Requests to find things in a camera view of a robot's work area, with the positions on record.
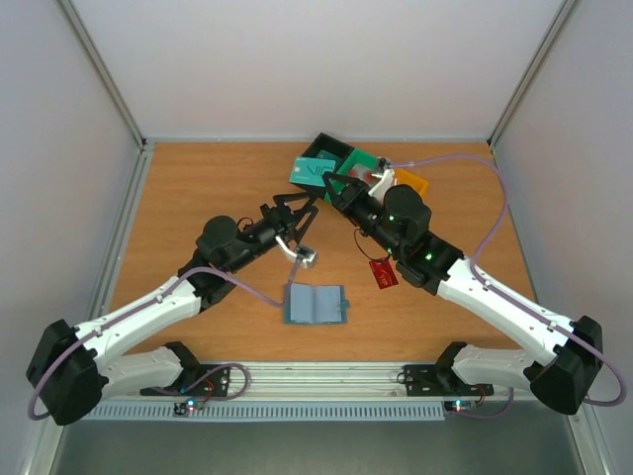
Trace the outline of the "teal VIP card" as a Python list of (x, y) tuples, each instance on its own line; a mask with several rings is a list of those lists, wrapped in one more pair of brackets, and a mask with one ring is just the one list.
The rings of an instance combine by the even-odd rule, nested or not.
[(289, 182), (295, 185), (323, 187), (322, 176), (333, 172), (336, 161), (327, 158), (297, 157), (292, 165)]

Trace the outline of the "red VIP card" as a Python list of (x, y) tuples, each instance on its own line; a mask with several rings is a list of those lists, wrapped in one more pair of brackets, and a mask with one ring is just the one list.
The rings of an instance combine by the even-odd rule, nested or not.
[(399, 284), (388, 257), (370, 260), (369, 266), (379, 289), (384, 290)]

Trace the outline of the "teal card holder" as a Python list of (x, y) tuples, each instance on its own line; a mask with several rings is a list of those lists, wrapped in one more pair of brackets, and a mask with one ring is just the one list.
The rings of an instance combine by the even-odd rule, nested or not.
[(286, 292), (285, 325), (344, 325), (350, 308), (342, 285), (293, 283)]

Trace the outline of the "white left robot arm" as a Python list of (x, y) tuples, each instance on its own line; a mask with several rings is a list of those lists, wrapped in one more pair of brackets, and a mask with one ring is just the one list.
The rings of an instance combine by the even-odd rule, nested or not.
[(218, 304), (241, 288), (273, 307), (275, 301), (238, 281), (235, 273), (273, 248), (295, 269), (314, 264), (316, 255), (302, 239), (317, 216), (308, 193), (281, 194), (262, 205), (261, 218), (242, 227), (230, 216), (208, 220), (190, 260), (157, 289), (132, 303), (76, 326), (66, 320), (48, 325), (26, 370), (33, 388), (27, 406), (32, 421), (52, 418), (73, 424), (106, 398), (153, 388), (187, 394), (203, 380), (200, 364), (181, 342), (157, 350), (127, 352), (154, 334)]

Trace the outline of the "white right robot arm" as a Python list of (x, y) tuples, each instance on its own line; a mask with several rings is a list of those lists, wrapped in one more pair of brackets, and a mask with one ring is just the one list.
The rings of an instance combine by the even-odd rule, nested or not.
[(578, 411), (602, 367), (598, 322), (558, 315), (494, 279), (430, 230), (431, 211), (410, 186), (378, 194), (332, 172), (323, 182), (332, 206), (387, 252), (407, 283), (472, 312), (518, 344), (517, 350), (450, 344), (436, 362), (442, 389), (504, 386), (528, 391), (560, 414)]

